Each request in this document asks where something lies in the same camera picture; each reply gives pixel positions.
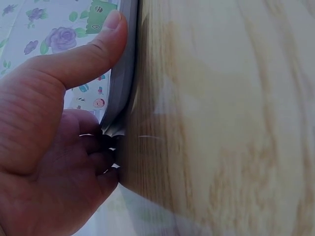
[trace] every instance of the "purple rose print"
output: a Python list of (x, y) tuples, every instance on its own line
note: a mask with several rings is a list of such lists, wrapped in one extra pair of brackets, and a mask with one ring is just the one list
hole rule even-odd
[(25, 55), (30, 54), (32, 51), (36, 49), (37, 46), (38, 46), (37, 40), (35, 40), (34, 42), (33, 41), (29, 42), (24, 49)]
[(9, 5), (5, 9), (3, 9), (2, 16), (14, 12), (14, 9), (17, 7), (17, 5)]
[(34, 21), (40, 19), (43, 16), (43, 14), (44, 9), (35, 8), (29, 13), (28, 17), (30, 21)]
[(48, 47), (51, 47), (53, 54), (74, 48), (77, 45), (77, 34), (74, 29), (59, 27), (53, 29), (45, 39)]

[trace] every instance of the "wood grain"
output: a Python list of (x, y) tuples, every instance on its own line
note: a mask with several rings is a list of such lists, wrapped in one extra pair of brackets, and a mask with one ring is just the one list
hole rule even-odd
[(315, 235), (315, 1), (140, 2), (122, 184), (164, 235)]

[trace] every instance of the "cartoon character print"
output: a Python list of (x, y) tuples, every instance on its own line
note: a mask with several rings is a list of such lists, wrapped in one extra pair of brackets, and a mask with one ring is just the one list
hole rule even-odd
[(103, 95), (103, 88), (102, 88), (102, 87), (99, 87), (99, 89), (98, 89), (98, 94), (99, 94), (99, 95), (101, 95), (101, 94)]
[(79, 90), (81, 91), (81, 92), (87, 92), (87, 91), (89, 91), (89, 85), (82, 85), (82, 86), (80, 86), (79, 87)]
[(101, 99), (101, 98), (98, 98), (94, 101), (93, 103), (93, 106), (95, 108), (102, 108), (105, 106), (105, 100), (104, 99)]
[(102, 80), (105, 80), (105, 79), (106, 79), (106, 76), (102, 75), (102, 76), (98, 77), (96, 80), (97, 81), (102, 81)]

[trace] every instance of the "hand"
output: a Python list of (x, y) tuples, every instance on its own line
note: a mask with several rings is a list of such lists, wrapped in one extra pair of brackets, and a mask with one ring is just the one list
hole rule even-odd
[(117, 186), (110, 155), (99, 151), (96, 118), (63, 111), (67, 89), (105, 73), (124, 51), (124, 16), (113, 11), (105, 26), (88, 45), (34, 57), (0, 81), (0, 225), (7, 236), (72, 235)]

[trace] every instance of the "fingernail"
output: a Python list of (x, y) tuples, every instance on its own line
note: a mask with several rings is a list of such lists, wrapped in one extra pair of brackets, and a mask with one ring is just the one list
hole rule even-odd
[(116, 29), (121, 19), (122, 16), (120, 12), (117, 10), (112, 10), (105, 19), (103, 29)]

